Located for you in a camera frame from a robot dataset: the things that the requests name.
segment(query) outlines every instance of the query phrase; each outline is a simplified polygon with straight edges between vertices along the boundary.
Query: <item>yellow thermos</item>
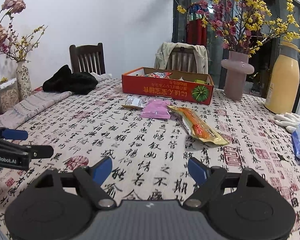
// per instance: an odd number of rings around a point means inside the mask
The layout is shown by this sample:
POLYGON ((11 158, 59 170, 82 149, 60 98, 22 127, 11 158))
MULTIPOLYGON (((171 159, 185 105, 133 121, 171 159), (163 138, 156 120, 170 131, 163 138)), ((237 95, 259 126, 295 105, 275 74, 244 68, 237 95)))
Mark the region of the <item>yellow thermos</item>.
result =
POLYGON ((285 41, 281 42, 279 48, 280 54, 271 73, 265 107, 275 114, 284 114, 291 113, 300 84, 300 49, 285 41))

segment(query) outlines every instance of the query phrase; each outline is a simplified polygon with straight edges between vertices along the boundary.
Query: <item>pink vase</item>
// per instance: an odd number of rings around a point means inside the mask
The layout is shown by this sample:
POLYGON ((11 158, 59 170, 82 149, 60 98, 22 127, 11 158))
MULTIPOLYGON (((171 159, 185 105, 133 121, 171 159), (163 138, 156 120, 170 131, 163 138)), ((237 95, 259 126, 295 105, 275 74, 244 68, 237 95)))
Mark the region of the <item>pink vase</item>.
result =
POLYGON ((229 59, 221 60, 221 66, 227 69, 224 93, 227 98, 239 101, 243 95, 247 74, 254 72, 248 63, 249 56, 240 52, 229 51, 229 59))

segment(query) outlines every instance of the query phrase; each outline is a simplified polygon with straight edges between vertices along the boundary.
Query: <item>red cardboard box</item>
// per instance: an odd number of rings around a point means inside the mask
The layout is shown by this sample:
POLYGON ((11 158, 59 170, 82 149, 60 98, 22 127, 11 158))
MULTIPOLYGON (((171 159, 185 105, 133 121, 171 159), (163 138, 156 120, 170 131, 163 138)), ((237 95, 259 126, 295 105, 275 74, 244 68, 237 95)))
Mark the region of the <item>red cardboard box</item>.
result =
POLYGON ((211 102, 213 87, 214 84, 209 74, 141 67, 122 75, 124 93, 168 97, 205 105, 211 102), (142 76, 153 72, 171 72, 172 74, 169 79, 142 76), (197 79, 207 84, 193 82, 197 79))

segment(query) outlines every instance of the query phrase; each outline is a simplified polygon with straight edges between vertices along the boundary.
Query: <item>thermos lid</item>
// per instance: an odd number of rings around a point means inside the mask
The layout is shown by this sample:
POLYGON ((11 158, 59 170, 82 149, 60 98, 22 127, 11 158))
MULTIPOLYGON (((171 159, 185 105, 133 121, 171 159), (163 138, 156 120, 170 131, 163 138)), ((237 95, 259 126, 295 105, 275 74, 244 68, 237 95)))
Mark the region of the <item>thermos lid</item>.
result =
POLYGON ((288 47, 290 47, 290 48, 293 48, 293 49, 297 50, 297 51, 300 53, 300 49, 298 48, 298 46, 297 46, 297 45, 294 45, 294 44, 292 44, 292 43, 290 43, 290 42, 282 41, 282 42, 281 42, 281 45, 283 45, 283 46, 288 46, 288 47))

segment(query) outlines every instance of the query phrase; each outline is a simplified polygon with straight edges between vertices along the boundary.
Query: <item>gold snack wrapper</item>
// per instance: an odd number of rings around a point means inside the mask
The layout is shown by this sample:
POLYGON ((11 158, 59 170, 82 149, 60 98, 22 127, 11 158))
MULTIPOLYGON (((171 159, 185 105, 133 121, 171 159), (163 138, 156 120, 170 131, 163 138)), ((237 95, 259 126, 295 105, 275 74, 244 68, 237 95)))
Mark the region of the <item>gold snack wrapper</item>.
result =
POLYGON ((202 119, 197 116, 194 110, 186 107, 168 106, 170 110, 177 116, 182 117, 182 123, 188 134, 202 142, 212 142, 216 145, 227 145, 229 142, 225 140, 219 133, 208 126, 202 119))
POLYGON ((145 107, 146 102, 140 98, 135 97, 127 97, 124 104, 122 104, 125 108, 132 109, 143 109, 145 107))

